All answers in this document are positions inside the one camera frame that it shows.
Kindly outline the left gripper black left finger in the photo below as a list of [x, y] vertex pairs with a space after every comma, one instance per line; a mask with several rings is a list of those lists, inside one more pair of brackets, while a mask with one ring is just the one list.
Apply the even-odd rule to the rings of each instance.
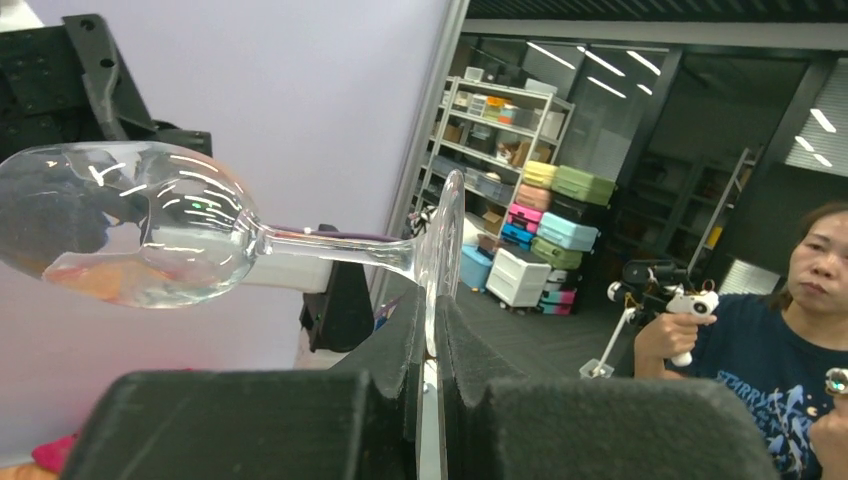
[[413, 479], [426, 295], [334, 366], [137, 371], [101, 396], [65, 479]]

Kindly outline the wine glass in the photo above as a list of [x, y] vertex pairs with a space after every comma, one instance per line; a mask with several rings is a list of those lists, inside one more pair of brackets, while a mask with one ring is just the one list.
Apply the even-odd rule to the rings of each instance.
[[385, 241], [264, 224], [225, 167], [155, 141], [28, 148], [1, 164], [1, 260], [100, 301], [176, 309], [219, 297], [262, 256], [383, 268], [426, 291], [425, 338], [437, 352], [435, 307], [454, 296], [464, 226], [464, 177], [452, 171], [427, 231]]

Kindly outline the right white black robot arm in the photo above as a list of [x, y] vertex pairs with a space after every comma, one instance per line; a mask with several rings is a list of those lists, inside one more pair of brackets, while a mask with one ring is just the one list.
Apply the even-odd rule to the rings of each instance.
[[232, 290], [270, 250], [211, 137], [153, 119], [105, 20], [1, 36], [1, 260], [116, 305]]

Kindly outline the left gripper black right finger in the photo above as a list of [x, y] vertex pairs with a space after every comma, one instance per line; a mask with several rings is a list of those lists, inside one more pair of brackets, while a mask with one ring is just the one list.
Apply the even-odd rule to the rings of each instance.
[[448, 479], [773, 479], [746, 408], [710, 380], [533, 379], [435, 307]]

